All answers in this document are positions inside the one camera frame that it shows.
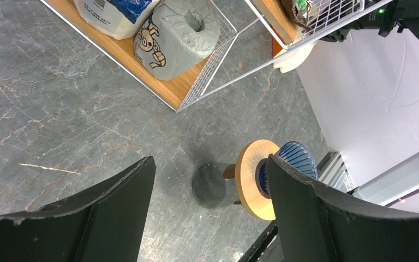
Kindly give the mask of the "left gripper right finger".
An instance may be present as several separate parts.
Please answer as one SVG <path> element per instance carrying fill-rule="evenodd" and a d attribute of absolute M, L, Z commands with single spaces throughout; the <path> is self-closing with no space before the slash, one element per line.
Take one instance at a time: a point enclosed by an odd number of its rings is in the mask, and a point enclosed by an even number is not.
<path fill-rule="evenodd" d="M 286 261 L 419 261 L 419 213 L 373 204 L 267 159 Z"/>

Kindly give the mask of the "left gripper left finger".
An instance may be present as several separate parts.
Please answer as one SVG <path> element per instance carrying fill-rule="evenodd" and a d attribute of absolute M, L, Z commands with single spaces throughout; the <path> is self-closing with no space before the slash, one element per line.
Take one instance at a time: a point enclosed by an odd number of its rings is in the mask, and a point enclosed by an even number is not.
<path fill-rule="evenodd" d="M 0 215 L 0 261 L 137 261 L 155 172 L 148 156 L 35 211 Z"/>

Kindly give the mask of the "blue ribbed coffee dripper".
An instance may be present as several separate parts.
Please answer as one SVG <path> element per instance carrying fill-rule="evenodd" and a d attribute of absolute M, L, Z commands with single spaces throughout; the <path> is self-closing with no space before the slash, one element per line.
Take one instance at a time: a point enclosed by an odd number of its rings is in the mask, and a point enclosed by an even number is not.
<path fill-rule="evenodd" d="M 287 142 L 274 155 L 292 165 L 294 168 L 310 178 L 315 180 L 319 178 L 315 160 L 302 143 L 297 141 Z M 268 185 L 267 158 L 262 159 L 258 163 L 255 171 L 255 179 L 261 195 L 270 199 L 271 195 L 270 187 Z"/>

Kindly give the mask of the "wooden ring dripper stand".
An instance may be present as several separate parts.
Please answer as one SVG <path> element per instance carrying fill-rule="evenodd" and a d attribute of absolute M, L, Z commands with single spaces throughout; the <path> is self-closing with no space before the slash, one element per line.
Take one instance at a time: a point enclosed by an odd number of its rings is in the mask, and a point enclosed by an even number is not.
<path fill-rule="evenodd" d="M 235 164 L 235 185 L 241 205 L 253 217 L 266 221 L 273 221 L 276 216 L 272 200 L 261 191 L 256 171 L 262 160 L 278 150 L 279 146 L 270 140 L 255 140 L 240 151 Z"/>

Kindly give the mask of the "dark glass carafe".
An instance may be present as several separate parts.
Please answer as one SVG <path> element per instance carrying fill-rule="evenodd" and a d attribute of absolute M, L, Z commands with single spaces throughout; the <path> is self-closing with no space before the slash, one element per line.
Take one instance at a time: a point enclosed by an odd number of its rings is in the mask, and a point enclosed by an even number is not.
<path fill-rule="evenodd" d="M 234 164 L 201 165 L 193 176 L 191 186 L 196 202 L 206 209 L 241 204 L 235 185 Z"/>

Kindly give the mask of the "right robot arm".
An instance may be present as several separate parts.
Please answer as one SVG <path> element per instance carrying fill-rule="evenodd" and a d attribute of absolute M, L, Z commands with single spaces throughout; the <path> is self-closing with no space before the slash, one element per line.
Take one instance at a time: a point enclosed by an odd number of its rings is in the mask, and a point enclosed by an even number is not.
<path fill-rule="evenodd" d="M 391 206 L 419 193 L 419 1 L 381 11 L 380 32 L 319 45 L 317 113 L 354 195 Z"/>

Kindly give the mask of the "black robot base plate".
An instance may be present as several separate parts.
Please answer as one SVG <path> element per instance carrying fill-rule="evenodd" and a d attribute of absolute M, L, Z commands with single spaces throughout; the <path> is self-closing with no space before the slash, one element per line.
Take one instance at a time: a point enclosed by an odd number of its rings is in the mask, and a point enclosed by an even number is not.
<path fill-rule="evenodd" d="M 284 261 L 277 221 L 273 220 L 238 262 Z"/>

